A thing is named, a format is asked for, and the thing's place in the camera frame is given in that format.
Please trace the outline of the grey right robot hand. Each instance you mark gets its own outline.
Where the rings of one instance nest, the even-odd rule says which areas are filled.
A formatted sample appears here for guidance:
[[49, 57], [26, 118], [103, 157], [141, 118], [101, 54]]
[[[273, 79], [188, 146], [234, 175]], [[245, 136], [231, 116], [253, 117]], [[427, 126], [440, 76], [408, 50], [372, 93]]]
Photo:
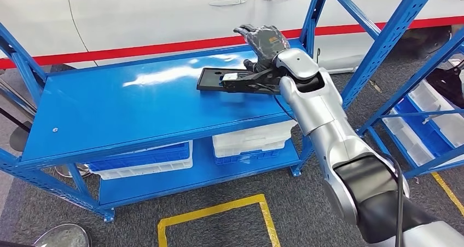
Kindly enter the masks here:
[[257, 56], [257, 61], [243, 61], [246, 70], [259, 73], [273, 68], [274, 58], [282, 51], [290, 48], [287, 38], [275, 26], [254, 27], [243, 24], [233, 29], [240, 34]]

